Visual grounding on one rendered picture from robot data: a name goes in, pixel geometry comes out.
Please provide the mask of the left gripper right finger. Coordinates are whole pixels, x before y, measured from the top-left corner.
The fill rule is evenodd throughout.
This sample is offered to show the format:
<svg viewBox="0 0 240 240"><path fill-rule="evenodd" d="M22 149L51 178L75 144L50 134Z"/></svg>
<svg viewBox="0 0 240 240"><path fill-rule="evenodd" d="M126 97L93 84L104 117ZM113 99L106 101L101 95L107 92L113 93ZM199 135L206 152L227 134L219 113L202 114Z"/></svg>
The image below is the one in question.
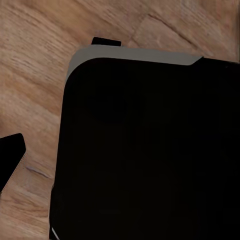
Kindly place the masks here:
<svg viewBox="0 0 240 240"><path fill-rule="evenodd" d="M235 133L228 133L224 151L240 173L240 135Z"/></svg>

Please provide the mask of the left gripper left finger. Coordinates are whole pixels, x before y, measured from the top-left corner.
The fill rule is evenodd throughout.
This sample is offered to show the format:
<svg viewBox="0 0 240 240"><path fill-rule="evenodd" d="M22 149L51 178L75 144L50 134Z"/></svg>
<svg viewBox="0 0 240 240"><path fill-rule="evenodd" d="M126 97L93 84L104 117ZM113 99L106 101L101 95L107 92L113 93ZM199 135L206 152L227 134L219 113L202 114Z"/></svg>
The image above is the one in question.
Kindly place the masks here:
<svg viewBox="0 0 240 240"><path fill-rule="evenodd" d="M23 135L0 138L0 193L26 152Z"/></svg>

